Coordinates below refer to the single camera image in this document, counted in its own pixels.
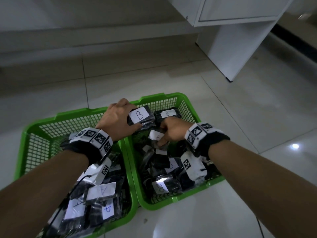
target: drawer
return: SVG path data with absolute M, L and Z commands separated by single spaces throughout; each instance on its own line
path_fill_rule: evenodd
M 199 21 L 278 16 L 289 0 L 205 0 Z

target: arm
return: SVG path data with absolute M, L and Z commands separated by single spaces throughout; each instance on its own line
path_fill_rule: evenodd
M 134 108 L 126 99 L 109 105 L 96 128 L 113 141 L 131 135 L 142 126 L 127 124 Z M 87 167 L 85 155 L 65 150 L 1 190 L 0 237 L 36 237 Z
M 183 140 L 192 123 L 168 117 L 159 141 Z M 315 237 L 317 187 L 289 170 L 239 145 L 211 145 L 209 158 L 263 224 L 277 237 Z

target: black cable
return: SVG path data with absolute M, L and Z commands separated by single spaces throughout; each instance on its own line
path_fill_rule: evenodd
M 83 180 L 84 178 L 86 178 L 86 177 L 89 177 L 89 178 L 90 178 L 91 175 L 84 176 L 84 177 L 74 186 L 74 188 L 68 193 L 67 198 L 70 197 L 70 195 L 71 195 L 71 194 L 73 193 L 73 191 L 77 188 L 77 186 L 79 185 L 79 183 L 82 182 L 82 180 Z M 49 226 L 47 227 L 47 229 L 43 232 L 42 238 L 45 238 L 47 231 L 51 228 L 51 226 L 52 226 L 54 220 L 56 219 L 56 217 L 58 216 L 58 214 L 61 212 L 61 209 L 62 209 L 62 208 L 63 208 L 63 206 L 61 206 L 61 207 L 59 208 L 59 210 L 58 210 L 58 212 L 56 213 L 56 215 L 54 216 L 53 220 L 51 221 L 51 223 L 49 224 Z

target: basket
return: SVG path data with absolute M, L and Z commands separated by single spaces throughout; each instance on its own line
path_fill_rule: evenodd
M 77 109 L 59 113 L 52 118 L 38 120 L 27 126 L 22 132 L 14 179 L 20 178 L 37 165 L 61 152 L 60 142 L 65 135 L 72 132 L 79 132 L 86 127 L 95 127 L 106 109 L 107 107 Z M 123 210 L 124 217 L 118 220 L 112 220 L 101 228 L 96 228 L 89 238 L 99 237 L 105 232 L 128 223 L 132 220 L 138 208 L 137 196 L 124 140 L 118 141 L 117 144 L 113 145 L 112 149 L 114 151 L 121 150 L 123 155 L 130 190 L 130 196 L 127 197 L 131 199 L 131 207 Z
M 165 95 L 164 93 L 160 93 L 160 94 L 155 94 L 150 96 L 144 96 L 144 97 L 141 97 L 138 101 L 133 101 L 131 103 L 135 104 L 138 107 L 148 105 L 149 108 L 152 110 L 152 112 L 157 110 L 176 107 L 180 111 L 182 115 L 182 119 L 189 122 L 201 122 L 192 104 L 190 103 L 186 95 L 182 93 L 172 93 L 167 95 Z M 156 195 L 153 198 L 149 199 L 145 194 L 145 191 L 143 189 L 142 182 L 138 173 L 138 167 L 143 157 L 141 157 L 140 154 L 134 150 L 131 136 L 125 138 L 125 145 L 126 145 L 128 156 L 129 156 L 129 161 L 130 161 L 130 166 L 132 170 L 132 176 L 134 180 L 134 185 L 135 185 L 138 201 L 140 205 L 145 209 L 148 209 L 148 210 L 160 209 L 173 202 L 177 202 L 188 196 L 196 194 L 224 180 L 223 176 L 219 176 L 211 180 L 207 180 L 201 186 L 196 187 L 192 190 L 189 190 L 183 194 L 162 194 L 162 195 Z

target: floor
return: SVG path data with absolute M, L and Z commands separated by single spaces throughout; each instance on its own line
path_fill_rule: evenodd
M 52 60 L 19 66 L 0 60 L 0 188 L 12 182 L 20 134 L 32 121 L 161 92 L 184 93 L 201 120 L 317 185 L 317 65 L 270 35 L 229 83 L 181 39 L 81 48 L 67 59 L 52 51 Z M 138 208 L 106 237 L 273 237 L 261 228 L 223 181 L 157 211 Z

